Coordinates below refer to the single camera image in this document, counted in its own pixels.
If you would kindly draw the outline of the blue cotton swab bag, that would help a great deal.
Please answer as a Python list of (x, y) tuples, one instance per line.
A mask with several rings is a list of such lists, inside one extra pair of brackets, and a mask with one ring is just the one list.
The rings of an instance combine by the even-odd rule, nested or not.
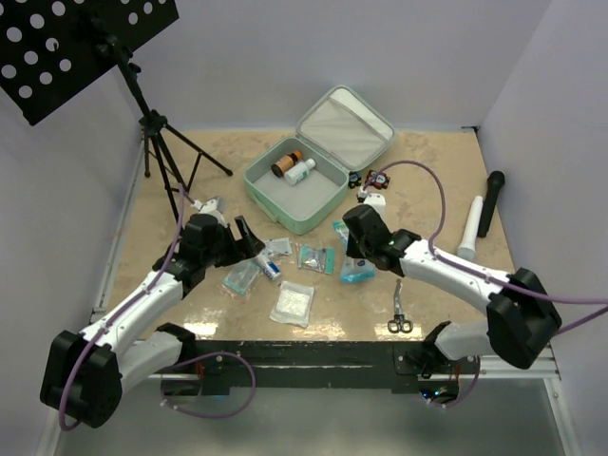
[[(344, 250), (348, 249), (349, 230), (343, 221), (335, 221), (333, 224), (335, 233), (340, 238)], [(345, 256), (340, 270), (340, 281), (346, 284), (367, 282), (375, 278), (374, 266), (365, 259), (356, 259)]]

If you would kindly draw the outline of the teal clear zip bag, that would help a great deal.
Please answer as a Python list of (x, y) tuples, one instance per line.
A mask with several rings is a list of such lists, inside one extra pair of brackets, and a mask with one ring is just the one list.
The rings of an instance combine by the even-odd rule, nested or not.
[(253, 259), (241, 261), (223, 279), (221, 289), (234, 300), (247, 301), (260, 273), (261, 269)]

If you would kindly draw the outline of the white gauze pack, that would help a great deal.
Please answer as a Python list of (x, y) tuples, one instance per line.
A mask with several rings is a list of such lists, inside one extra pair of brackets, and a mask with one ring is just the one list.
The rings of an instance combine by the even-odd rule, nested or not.
[(276, 323), (291, 324), (306, 329), (314, 300), (314, 287), (282, 281), (270, 319)]

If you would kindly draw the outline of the brown bottle orange cap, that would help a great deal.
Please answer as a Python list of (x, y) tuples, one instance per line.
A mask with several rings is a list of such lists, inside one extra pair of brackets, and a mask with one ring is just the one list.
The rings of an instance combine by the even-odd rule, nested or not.
[(271, 166), (271, 171), (276, 177), (282, 178), (285, 173), (296, 166), (302, 158), (303, 154), (299, 150), (286, 154)]

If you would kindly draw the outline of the mint green medicine case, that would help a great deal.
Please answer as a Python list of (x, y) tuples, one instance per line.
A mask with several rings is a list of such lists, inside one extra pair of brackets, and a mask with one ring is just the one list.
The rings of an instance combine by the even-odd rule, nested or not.
[(376, 161), (395, 129), (353, 89), (329, 90), (288, 136), (244, 172), (246, 193), (273, 222), (304, 235), (346, 197), (351, 172)]

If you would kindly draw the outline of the white plastic bottle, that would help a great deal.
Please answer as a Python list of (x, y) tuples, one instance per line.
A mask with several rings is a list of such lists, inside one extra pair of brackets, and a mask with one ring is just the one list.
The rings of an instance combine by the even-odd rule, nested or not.
[(314, 168), (314, 159), (300, 161), (296, 166), (294, 166), (291, 170), (285, 173), (284, 179), (289, 185), (294, 186), (303, 179), (305, 179)]

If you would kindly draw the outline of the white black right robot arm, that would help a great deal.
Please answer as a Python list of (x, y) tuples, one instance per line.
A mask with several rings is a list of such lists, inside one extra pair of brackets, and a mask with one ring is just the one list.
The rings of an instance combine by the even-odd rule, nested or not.
[(540, 280), (524, 268), (509, 274), (431, 250), (426, 239), (411, 231), (391, 231), (368, 204), (353, 207), (343, 220), (350, 257), (434, 286), (484, 315), (475, 323), (443, 322), (426, 337), (423, 360), (430, 371), (443, 373), (463, 358), (492, 354), (527, 370), (561, 328)]

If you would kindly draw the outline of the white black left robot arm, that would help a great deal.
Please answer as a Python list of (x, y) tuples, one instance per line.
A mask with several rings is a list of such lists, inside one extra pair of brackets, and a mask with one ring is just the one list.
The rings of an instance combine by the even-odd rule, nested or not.
[(124, 301), (79, 332), (60, 332), (50, 345), (41, 402), (77, 423), (98, 428), (123, 395), (149, 375), (165, 369), (190, 371), (197, 361), (192, 332), (166, 323), (146, 340), (139, 338), (187, 297), (208, 269), (238, 264), (262, 252), (265, 244), (245, 218), (235, 222), (239, 237), (217, 215), (191, 216), (178, 226), (165, 254)]

